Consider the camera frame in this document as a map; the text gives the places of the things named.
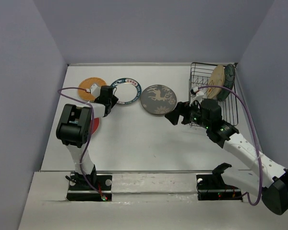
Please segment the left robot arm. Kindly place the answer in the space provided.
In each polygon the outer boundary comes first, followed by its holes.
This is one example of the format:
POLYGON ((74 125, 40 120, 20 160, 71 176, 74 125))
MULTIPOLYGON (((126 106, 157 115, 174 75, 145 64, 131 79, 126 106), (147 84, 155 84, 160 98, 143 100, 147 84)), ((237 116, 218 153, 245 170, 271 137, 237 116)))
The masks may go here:
POLYGON ((83 102, 83 107, 74 104, 66 104, 63 107, 56 137, 66 146, 75 164, 75 173, 81 175, 80 184, 85 189, 92 189, 96 185, 96 167, 90 159, 88 145, 94 129, 96 118, 101 119, 110 114, 114 105, 118 102, 115 96, 115 87, 93 84, 91 88, 76 88, 95 97, 91 102, 83 102))

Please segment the dark blue glazed plate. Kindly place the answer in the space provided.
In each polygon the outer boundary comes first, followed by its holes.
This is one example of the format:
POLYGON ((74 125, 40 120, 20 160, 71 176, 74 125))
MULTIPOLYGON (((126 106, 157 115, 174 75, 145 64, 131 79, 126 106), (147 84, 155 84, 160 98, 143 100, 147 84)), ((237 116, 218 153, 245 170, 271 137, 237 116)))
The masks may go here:
MULTIPOLYGON (((223 86, 232 90, 234 86, 234 81, 235 81, 235 67, 233 64, 228 64, 225 66, 224 69, 225 73, 225 81, 223 86)), ((221 89, 220 93, 217 95, 217 100, 222 102, 225 101, 226 98, 230 95, 230 92, 225 89, 221 89)))

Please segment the white plate teal rim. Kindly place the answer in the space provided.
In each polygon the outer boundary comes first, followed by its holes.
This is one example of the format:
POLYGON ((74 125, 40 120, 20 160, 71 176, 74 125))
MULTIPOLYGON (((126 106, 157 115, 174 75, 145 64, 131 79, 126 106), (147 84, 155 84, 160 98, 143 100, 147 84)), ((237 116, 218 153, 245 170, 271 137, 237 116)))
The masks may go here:
POLYGON ((142 93, 139 82, 131 78, 120 78, 111 83, 114 95, 118 98, 117 104, 129 105, 136 102, 142 93))

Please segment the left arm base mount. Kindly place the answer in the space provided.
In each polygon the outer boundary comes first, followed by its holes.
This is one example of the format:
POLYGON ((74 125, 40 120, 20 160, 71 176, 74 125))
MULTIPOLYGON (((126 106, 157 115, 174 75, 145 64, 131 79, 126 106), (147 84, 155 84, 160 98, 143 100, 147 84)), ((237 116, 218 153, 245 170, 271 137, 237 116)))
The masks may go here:
POLYGON ((68 201, 79 202, 109 202, 112 201, 112 175, 97 174, 94 189, 87 183, 82 175, 71 173, 65 176, 68 180, 68 201))

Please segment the orange woven round plate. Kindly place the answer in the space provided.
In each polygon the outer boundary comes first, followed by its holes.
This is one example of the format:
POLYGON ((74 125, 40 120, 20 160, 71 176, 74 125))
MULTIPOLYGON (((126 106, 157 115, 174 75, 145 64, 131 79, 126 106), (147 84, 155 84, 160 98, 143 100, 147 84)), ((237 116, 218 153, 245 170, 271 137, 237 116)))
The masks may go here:
POLYGON ((78 95, 82 100, 90 102, 93 102, 95 100, 95 96, 93 96, 90 92, 86 91, 90 89, 93 84, 96 84, 99 87, 107 85, 107 83, 103 79, 97 77, 87 78, 83 80, 78 86, 79 88, 81 88, 81 90, 78 89, 78 95))

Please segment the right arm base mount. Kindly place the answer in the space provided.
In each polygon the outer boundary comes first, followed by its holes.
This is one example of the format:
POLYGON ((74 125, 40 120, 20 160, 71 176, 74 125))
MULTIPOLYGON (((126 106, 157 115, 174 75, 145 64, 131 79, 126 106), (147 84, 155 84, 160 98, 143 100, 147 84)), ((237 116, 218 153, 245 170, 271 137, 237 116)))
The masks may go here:
POLYGON ((225 184, 220 175, 198 174, 196 179, 199 201, 242 200, 241 190, 225 184))

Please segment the grey deer plate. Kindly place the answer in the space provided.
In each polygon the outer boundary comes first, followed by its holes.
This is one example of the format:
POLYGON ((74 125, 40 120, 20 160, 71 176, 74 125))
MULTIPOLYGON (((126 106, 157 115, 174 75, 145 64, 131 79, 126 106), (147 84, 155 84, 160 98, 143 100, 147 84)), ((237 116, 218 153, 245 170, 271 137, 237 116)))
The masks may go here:
POLYGON ((177 97, 168 86, 155 84, 147 87, 142 92, 140 102, 148 113, 162 116, 176 107, 177 97))

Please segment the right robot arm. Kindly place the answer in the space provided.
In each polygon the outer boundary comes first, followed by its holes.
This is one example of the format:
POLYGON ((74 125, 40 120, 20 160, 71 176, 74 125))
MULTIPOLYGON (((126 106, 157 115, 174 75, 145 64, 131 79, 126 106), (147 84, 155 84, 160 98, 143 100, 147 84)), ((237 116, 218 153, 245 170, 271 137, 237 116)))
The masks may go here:
POLYGON ((288 210, 288 169, 261 153, 233 125, 223 120, 221 107, 215 100, 205 99, 193 104, 179 102, 165 115, 173 125, 178 124, 180 116, 184 125, 194 122, 205 128, 211 141, 252 171, 243 173, 223 163, 213 169, 211 182, 215 187, 232 185, 250 195, 258 195, 258 200, 277 215, 288 210))

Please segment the red teal floral plate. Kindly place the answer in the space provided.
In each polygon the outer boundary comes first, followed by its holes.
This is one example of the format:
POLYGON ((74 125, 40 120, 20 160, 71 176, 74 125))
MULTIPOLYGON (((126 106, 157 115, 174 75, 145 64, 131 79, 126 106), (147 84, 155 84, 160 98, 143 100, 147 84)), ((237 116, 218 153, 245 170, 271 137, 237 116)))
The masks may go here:
POLYGON ((99 125, 100 125, 100 118, 95 118, 93 121, 91 121, 90 124, 91 134, 94 134, 98 130, 99 125))

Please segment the beige bird plate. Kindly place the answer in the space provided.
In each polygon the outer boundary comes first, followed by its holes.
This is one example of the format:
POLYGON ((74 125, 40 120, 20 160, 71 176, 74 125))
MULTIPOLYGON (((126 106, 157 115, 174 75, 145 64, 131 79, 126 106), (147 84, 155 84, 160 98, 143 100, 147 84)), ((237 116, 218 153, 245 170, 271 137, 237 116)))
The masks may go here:
MULTIPOLYGON (((223 86, 225 81, 225 71, 223 65, 217 65, 208 81, 209 86, 223 86)), ((221 92, 221 88, 216 87, 208 87, 207 89, 207 98, 213 99, 216 98, 216 96, 221 92)))

